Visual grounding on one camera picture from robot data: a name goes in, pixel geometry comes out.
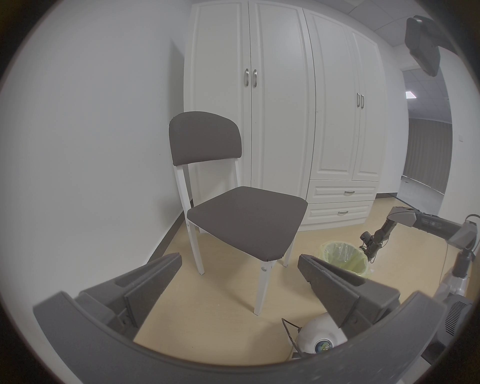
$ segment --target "trash can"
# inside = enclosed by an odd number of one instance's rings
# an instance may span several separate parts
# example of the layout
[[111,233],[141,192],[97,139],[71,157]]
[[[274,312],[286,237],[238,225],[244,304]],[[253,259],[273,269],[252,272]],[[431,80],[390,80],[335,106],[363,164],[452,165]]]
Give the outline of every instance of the trash can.
[[371,273],[363,251],[344,241],[326,242],[320,247],[318,258],[361,277],[367,277]]

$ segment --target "trash bin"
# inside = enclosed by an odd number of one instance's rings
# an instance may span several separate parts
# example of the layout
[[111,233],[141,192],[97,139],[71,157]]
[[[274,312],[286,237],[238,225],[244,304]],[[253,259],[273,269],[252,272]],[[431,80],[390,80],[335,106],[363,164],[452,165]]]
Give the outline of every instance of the trash bin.
[[371,273],[363,251],[344,241],[326,242],[320,247],[318,258],[361,277],[367,277]]

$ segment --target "curtain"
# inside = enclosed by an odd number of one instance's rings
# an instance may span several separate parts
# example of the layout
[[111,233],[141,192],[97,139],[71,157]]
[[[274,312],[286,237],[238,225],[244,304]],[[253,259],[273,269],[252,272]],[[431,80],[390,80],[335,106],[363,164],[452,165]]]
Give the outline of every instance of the curtain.
[[410,119],[403,175],[445,193],[452,160],[452,125]]

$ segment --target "wardrobe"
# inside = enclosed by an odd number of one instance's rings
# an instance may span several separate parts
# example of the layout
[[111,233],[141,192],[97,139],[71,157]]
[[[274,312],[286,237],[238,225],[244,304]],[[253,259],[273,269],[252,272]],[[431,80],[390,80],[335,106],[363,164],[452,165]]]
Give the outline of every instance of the wardrobe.
[[[385,99],[376,43],[347,25],[283,2],[192,7],[184,110],[238,125],[242,184],[306,199],[300,230],[365,221],[383,167]],[[189,174],[195,205],[234,187],[233,161],[191,164]]]

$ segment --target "chair frame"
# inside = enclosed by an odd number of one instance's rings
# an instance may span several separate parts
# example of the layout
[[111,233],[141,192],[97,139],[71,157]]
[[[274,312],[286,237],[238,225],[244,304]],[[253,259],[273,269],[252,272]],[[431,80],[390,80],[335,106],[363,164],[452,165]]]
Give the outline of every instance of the chair frame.
[[[241,174],[240,174],[239,160],[237,158],[234,160],[235,160],[235,175],[236,175],[235,188],[237,188],[241,186]],[[197,265],[198,273],[203,275],[205,273],[205,270],[204,270],[204,265],[202,263],[202,257],[200,255],[200,248],[198,247],[197,233],[196,233],[195,227],[198,227],[199,229],[201,228],[187,218],[187,212],[189,209],[191,209],[191,205],[190,205],[190,198],[188,196],[187,183],[185,179],[185,167],[188,167],[188,164],[174,166],[173,168],[175,169],[175,179],[177,181],[177,187],[179,189],[183,212],[185,214],[185,223],[187,225],[190,245],[192,246],[193,257]],[[285,252],[284,260],[283,260],[284,267],[287,267],[290,261],[290,256],[292,254],[292,248],[293,248],[294,242],[295,242],[295,238],[293,239],[292,243],[290,244],[287,251]],[[266,292],[267,292],[268,282],[270,281],[272,268],[276,262],[277,260],[272,260],[267,262],[260,261],[260,276],[258,280],[257,298],[255,301],[255,308],[253,310],[253,313],[256,314],[257,316],[259,316],[260,312],[262,311],[262,307],[263,307]]]

